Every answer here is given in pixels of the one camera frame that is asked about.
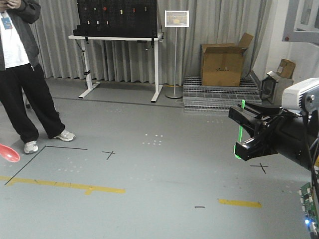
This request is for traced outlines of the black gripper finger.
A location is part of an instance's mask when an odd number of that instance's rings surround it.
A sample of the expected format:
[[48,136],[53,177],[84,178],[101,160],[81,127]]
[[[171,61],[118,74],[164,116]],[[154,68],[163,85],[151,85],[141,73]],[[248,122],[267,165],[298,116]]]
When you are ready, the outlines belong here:
[[250,136],[256,136],[265,130],[283,111],[282,106],[263,106],[246,102],[229,108],[228,117],[242,126]]
[[245,142],[236,142],[234,154],[244,161],[277,154],[281,143],[272,137],[255,136]]

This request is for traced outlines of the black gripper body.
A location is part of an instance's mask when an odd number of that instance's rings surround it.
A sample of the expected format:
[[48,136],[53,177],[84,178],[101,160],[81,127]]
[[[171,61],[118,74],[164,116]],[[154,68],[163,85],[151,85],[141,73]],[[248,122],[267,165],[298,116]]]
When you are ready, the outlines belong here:
[[314,160],[314,113],[283,111],[259,126],[259,156],[281,154],[294,162]]

